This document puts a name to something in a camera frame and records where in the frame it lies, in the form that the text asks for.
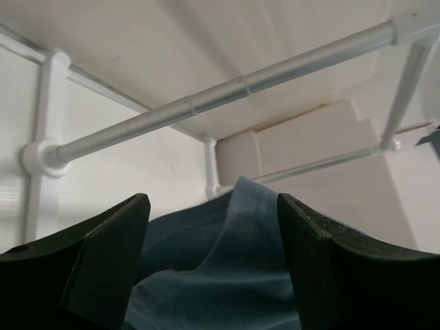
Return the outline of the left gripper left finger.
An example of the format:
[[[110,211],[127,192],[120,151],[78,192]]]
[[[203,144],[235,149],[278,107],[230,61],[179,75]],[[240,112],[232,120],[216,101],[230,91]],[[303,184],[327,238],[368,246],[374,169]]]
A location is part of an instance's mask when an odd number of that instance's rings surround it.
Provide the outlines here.
[[[150,210],[136,194],[1,254],[1,328],[121,329]]]

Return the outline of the blue t shirt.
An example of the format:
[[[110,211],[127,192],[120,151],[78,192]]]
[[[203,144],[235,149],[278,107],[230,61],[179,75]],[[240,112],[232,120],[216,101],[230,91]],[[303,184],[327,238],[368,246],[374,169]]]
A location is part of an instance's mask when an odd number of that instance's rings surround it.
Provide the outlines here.
[[[148,224],[124,329],[299,329],[278,195],[234,189]]]

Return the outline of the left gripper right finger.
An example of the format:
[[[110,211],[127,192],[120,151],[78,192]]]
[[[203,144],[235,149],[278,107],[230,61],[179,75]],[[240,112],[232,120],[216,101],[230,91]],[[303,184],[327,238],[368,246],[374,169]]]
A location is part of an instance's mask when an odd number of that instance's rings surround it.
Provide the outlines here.
[[[386,243],[278,196],[303,329],[438,329],[439,256]]]

